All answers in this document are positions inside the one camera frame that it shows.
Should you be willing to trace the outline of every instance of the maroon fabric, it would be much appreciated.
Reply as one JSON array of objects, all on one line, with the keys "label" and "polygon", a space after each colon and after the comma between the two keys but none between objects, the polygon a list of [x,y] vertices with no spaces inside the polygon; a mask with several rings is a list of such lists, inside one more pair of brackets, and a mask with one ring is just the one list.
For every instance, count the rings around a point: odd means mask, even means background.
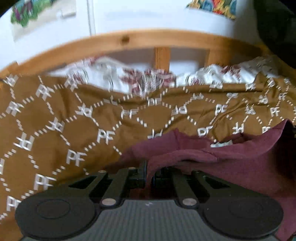
[{"label": "maroon fabric", "polygon": [[230,136],[233,145],[212,148],[208,138],[187,136],[177,129],[129,148],[117,168],[148,160],[147,183],[162,167],[175,166],[185,174],[201,170],[277,200],[284,219],[276,236],[287,240],[296,230],[296,138],[284,120],[260,136]]}]

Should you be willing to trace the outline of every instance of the wooden bed frame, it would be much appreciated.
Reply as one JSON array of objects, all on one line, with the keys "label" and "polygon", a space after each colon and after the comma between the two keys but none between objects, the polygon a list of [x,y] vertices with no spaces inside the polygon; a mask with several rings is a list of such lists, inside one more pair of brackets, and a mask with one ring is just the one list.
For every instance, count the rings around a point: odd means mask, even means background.
[{"label": "wooden bed frame", "polygon": [[[252,59],[270,53],[264,45],[254,46],[236,39],[195,31],[130,30],[100,34],[58,46],[20,65],[12,63],[0,71],[0,77],[5,78],[10,74],[41,74],[84,58],[143,48],[154,48],[154,68],[169,70],[170,47],[206,50],[205,66],[229,65],[235,54]],[[286,76],[296,76],[295,70],[284,62],[279,60],[279,65]]]}]

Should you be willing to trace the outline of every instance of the colorful artwork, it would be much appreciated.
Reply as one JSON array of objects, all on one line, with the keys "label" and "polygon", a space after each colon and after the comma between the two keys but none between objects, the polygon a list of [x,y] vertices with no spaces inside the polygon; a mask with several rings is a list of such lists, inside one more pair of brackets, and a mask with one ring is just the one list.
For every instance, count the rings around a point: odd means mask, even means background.
[{"label": "colorful artwork", "polygon": [[186,7],[203,9],[209,12],[224,15],[230,19],[236,17],[237,0],[192,0]]},{"label": "colorful artwork", "polygon": [[56,0],[21,0],[13,7],[11,14],[11,23],[18,23],[26,27],[30,20],[36,20],[38,14],[44,9],[51,7]]},{"label": "colorful artwork", "polygon": [[20,0],[12,7],[14,40],[41,25],[76,14],[76,0]]}]

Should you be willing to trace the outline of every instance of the round black pad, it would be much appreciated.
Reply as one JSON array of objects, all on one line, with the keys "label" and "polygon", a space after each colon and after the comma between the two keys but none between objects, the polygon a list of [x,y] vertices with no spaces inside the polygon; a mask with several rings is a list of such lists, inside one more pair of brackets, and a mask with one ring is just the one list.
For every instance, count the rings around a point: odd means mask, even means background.
[{"label": "round black pad", "polygon": [[19,204],[15,219],[26,236],[61,240],[84,230],[95,213],[88,197],[50,198],[36,194]]},{"label": "round black pad", "polygon": [[258,239],[275,232],[283,210],[268,197],[216,198],[204,209],[206,220],[218,231],[239,239]]}]

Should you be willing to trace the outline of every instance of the brown blanket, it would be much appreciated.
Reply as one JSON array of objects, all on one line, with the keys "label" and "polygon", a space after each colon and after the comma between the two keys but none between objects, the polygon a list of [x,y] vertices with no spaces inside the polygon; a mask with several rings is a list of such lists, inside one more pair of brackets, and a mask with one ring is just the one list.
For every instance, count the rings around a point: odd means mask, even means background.
[{"label": "brown blanket", "polygon": [[294,87],[262,74],[254,84],[164,88],[146,99],[46,76],[0,88],[1,241],[21,238],[14,211],[24,198],[98,171],[141,140],[178,128],[219,141],[296,119]]}]

